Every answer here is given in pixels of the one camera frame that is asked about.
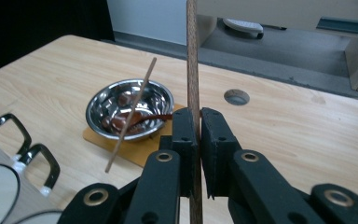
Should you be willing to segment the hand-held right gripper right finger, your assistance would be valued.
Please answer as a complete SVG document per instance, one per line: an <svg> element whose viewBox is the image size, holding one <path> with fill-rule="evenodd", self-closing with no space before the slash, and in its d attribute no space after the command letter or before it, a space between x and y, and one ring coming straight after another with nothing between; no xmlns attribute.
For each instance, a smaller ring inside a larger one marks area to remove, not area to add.
<svg viewBox="0 0 358 224"><path fill-rule="evenodd" d="M224 116L201 109L201 160L207 194L228 198L234 224L324 224L261 153L243 149Z"/></svg>

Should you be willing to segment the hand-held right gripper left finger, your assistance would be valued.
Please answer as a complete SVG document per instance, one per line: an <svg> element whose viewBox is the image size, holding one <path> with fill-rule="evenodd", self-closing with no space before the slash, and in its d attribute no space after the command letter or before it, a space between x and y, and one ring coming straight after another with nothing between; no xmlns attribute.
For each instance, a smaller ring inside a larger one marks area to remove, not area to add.
<svg viewBox="0 0 358 224"><path fill-rule="evenodd" d="M193 191L196 147L193 115L181 108L172 114L172 133L148 156L123 224L179 223L180 198Z"/></svg>

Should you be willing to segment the red-brown wooden spoon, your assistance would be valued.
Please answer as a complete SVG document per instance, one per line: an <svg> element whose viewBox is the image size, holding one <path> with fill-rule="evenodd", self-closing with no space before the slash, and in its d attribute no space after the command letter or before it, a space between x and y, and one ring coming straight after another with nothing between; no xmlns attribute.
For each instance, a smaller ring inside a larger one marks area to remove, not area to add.
<svg viewBox="0 0 358 224"><path fill-rule="evenodd" d="M105 117L102 121L102 127L105 130L115 130L115 131L122 131L125 126L133 127L143 121L151 120L151 119L172 119L172 114L163 114L163 115L145 115L141 112L134 112L131 120L127 121L128 117L130 116L129 112L116 114L113 117Z"/></svg>

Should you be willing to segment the wooden coaster with slots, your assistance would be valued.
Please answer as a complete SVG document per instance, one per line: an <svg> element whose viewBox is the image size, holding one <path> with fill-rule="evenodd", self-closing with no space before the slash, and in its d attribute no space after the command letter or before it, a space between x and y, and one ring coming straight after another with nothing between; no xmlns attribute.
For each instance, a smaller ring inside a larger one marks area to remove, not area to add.
<svg viewBox="0 0 358 224"><path fill-rule="evenodd" d="M131 161L141 167L144 167L146 160L150 153L157 151L159 146L159 139L162 135L172 134L172 121L167 120L165 125L155 133L147 136L144 139L128 140L120 145L118 156ZM94 132L90 127L86 128L83 132L83 138L92 144L101 147L111 152L117 140L108 139Z"/></svg>

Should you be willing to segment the stainless steel bowl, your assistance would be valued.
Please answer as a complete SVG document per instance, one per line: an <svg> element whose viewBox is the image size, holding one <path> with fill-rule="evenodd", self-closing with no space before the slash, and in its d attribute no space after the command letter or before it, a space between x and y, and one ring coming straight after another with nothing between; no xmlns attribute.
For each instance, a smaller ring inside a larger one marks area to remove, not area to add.
<svg viewBox="0 0 358 224"><path fill-rule="evenodd" d="M124 79L101 89L90 100L86 109L86 121L97 134L118 140L119 132L104 122L121 113L130 112L143 81L140 78ZM135 107L144 116L171 114L174 100L171 92L162 84L150 80ZM163 119L142 121L127 130L125 140L139 140L156 133L165 126Z"/></svg>

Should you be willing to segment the single wooden chopstick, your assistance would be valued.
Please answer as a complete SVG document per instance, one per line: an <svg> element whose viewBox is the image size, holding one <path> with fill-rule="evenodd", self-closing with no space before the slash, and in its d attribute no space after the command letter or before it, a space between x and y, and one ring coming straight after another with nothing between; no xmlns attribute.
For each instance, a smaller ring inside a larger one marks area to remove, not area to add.
<svg viewBox="0 0 358 224"><path fill-rule="evenodd" d="M154 67L155 67L156 62L157 62L157 58L154 57L154 58L152 59L152 61L151 61L151 64L150 64L149 67L148 67L148 70L147 70L146 74L145 74L145 77L144 77L144 80L143 80L143 82L142 82L142 85L141 85L141 88L140 88L140 90L139 90L139 93L138 93L138 95L135 97L135 99L134 99L134 101L133 101L133 103L132 103L132 106L131 106L131 110L130 110L130 112L129 112L129 115L127 116L127 118L126 118L125 121L121 121L122 129L121 129L121 132L120 132L120 135L119 135L119 139L118 139L118 141L117 141L117 143L116 143L116 145L115 145L115 147L114 147L114 149L113 149L113 151L112 151L112 153L111 153L111 157L110 157L110 159L108 160L108 163L107 163L107 165L106 165L106 167L105 167L105 169L104 169L104 171L105 171L107 174L109 173L109 171L110 171L110 169L111 169L111 167L112 167L112 164L113 164L113 162L114 162L114 159L115 159L116 156L117 156L117 153L118 153L118 151L119 151L119 148L120 148L122 142L123 142L124 139L125 139L125 135L126 135L126 133L127 133L127 130L129 129L129 127L130 127L130 125L131 125L131 119L132 119L134 113L136 112L136 106L137 106L137 104L139 103L139 101L140 101L140 99L141 99L141 97L142 97L142 95L143 95L143 93L144 93L145 86L146 86L146 84L147 84L148 81L149 81L149 78L150 78L151 73L152 73L152 71L153 71L153 69L154 69Z"/></svg>
<svg viewBox="0 0 358 224"><path fill-rule="evenodd" d="M187 106L193 116L193 129L196 135L194 148L193 193L190 197L190 223L202 224L202 189L200 169L200 96L198 69L198 28L197 1L186 0L186 43L187 43Z"/></svg>

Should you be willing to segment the grey round table grommet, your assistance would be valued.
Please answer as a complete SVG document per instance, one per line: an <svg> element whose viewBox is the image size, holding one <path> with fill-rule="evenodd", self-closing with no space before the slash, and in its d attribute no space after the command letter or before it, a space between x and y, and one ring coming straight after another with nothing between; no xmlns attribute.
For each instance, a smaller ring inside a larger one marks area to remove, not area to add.
<svg viewBox="0 0 358 224"><path fill-rule="evenodd" d="M246 105L250 102L250 96L238 89L227 90L224 93L224 99L231 105Z"/></svg>

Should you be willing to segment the flat grey floor device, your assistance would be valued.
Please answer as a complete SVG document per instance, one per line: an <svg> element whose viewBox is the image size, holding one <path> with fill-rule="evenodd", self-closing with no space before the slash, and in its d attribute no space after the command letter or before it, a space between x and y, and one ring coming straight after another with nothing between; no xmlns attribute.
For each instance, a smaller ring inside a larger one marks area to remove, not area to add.
<svg viewBox="0 0 358 224"><path fill-rule="evenodd" d="M223 23L226 27L239 32L256 33L257 39L261 39L264 36L264 29L259 23L233 19L223 19Z"/></svg>

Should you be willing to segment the white cabinet panel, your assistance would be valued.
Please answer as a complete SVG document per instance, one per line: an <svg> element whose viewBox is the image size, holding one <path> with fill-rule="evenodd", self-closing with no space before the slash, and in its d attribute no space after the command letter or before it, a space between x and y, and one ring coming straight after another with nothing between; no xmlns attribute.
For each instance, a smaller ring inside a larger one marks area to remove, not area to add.
<svg viewBox="0 0 358 224"><path fill-rule="evenodd" d="M186 0L107 0L116 32L186 44Z"/></svg>

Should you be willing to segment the white enamel mug black rim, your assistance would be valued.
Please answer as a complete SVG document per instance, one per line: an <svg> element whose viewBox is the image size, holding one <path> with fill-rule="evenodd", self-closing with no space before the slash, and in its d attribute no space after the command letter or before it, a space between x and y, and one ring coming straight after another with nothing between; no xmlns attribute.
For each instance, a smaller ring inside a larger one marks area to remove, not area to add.
<svg viewBox="0 0 358 224"><path fill-rule="evenodd" d="M36 155L49 163L47 179L41 189L25 177L25 169ZM48 200L60 174L60 166L42 144L34 145L13 161L0 149L0 224L57 224L62 211Z"/></svg>

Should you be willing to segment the black curtain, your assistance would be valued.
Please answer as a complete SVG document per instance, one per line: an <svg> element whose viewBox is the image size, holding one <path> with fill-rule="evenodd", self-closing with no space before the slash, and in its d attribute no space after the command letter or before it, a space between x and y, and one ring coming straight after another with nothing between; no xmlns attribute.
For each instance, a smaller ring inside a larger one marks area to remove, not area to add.
<svg viewBox="0 0 358 224"><path fill-rule="evenodd" d="M0 68L64 35L113 41L107 0L0 0Z"/></svg>

